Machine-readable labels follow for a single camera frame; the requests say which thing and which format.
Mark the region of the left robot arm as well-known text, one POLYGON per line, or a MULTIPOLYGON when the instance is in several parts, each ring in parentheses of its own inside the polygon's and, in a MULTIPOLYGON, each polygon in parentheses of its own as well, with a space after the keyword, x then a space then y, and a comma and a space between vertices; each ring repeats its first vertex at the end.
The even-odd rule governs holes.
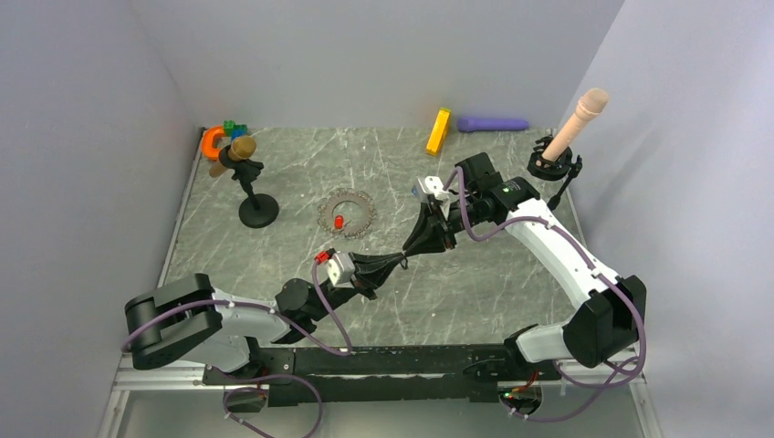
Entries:
POLYGON ((262 370, 261 347, 308 339, 344 356, 351 339, 335 311, 352 298, 376 299, 402 253, 361 255, 333 248, 313 259, 312 278, 289 279, 275 298, 238 297, 192 274, 130 300, 124 307, 128 337, 121 349, 137 370, 177 360, 212 365, 236 381, 254 381, 262 370))

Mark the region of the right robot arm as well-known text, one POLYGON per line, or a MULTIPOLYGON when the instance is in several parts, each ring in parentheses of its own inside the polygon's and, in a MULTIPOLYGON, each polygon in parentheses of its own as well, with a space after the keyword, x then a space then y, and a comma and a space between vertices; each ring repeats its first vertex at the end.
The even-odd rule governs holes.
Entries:
POLYGON ((413 194, 421 207, 403 244, 406 256, 451 250, 460 233, 484 242, 506 232, 568 297, 574 312, 565 321, 533 325, 506 338, 503 364, 511 377, 526 379, 549 360, 576 360, 594 368, 634 343, 645 343, 644 283, 606 266, 557 219, 529 181, 503 179, 486 153, 459 162, 447 180, 418 178, 413 194))

